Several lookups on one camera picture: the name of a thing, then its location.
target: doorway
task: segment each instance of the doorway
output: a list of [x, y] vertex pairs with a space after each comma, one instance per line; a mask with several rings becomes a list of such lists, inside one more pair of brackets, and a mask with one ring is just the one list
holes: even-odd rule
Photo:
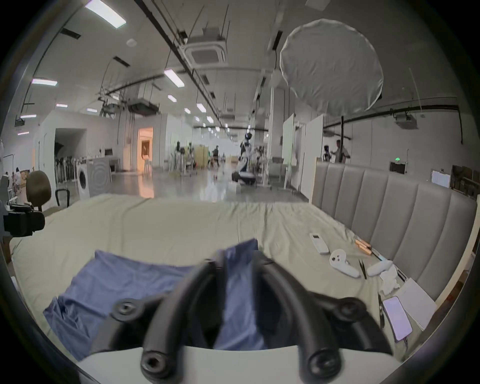
[[153, 127], [138, 130], [137, 140], [137, 170], [144, 172], [145, 160], [152, 161], [153, 150]]

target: smartphone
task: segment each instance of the smartphone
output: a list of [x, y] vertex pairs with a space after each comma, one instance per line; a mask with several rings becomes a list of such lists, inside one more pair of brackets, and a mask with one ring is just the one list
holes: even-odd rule
[[392, 326], [395, 341], [400, 341], [413, 332], [407, 314], [397, 296], [393, 296], [382, 302], [388, 321]]

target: ceiling vent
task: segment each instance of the ceiling vent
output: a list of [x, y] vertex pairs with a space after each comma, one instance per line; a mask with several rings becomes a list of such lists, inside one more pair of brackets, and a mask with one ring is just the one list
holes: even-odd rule
[[204, 28], [202, 36], [191, 36], [180, 47], [192, 68], [224, 67], [228, 65], [227, 42], [218, 28]]
[[67, 29], [67, 28], [62, 28], [62, 30], [60, 31], [60, 33], [62, 35], [66, 35], [66, 36], [70, 36], [72, 38], [74, 38], [75, 40], [78, 40], [81, 36], [81, 34], [79, 33], [76, 33], [74, 31], [71, 31], [70, 29]]
[[407, 113], [400, 113], [395, 116], [395, 124], [398, 125], [401, 129], [418, 129], [417, 121], [412, 115]]
[[233, 113], [231, 114], [224, 114], [222, 115], [222, 119], [226, 121], [235, 121], [235, 115]]
[[142, 116], [151, 116], [158, 113], [158, 107], [145, 99], [130, 101], [127, 104], [127, 107], [131, 113], [136, 113]]

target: air conditioner remote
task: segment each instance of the air conditioner remote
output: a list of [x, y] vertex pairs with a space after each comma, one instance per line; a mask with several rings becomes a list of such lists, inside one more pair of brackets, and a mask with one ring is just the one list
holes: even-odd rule
[[313, 245], [315, 246], [320, 255], [327, 255], [330, 253], [327, 245], [325, 244], [325, 241], [318, 233], [311, 233], [310, 239], [312, 239]]

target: pale green bedsheet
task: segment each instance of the pale green bedsheet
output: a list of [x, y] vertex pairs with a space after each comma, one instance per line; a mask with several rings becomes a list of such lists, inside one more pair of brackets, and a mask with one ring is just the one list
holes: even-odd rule
[[[308, 290], [341, 298], [358, 297], [379, 323], [379, 277], [353, 279], [320, 256], [309, 234], [320, 233], [330, 251], [342, 248], [352, 266], [377, 262], [354, 245], [354, 234], [308, 203], [207, 203], [101, 195], [46, 218], [31, 237], [13, 239], [12, 261], [25, 302], [40, 328], [72, 360], [51, 331], [43, 310], [63, 293], [96, 249], [147, 263], [190, 265], [217, 249], [256, 238], [264, 253], [290, 271]], [[420, 329], [410, 319], [413, 333]], [[397, 359], [406, 356], [395, 343], [390, 324], [384, 329]]]

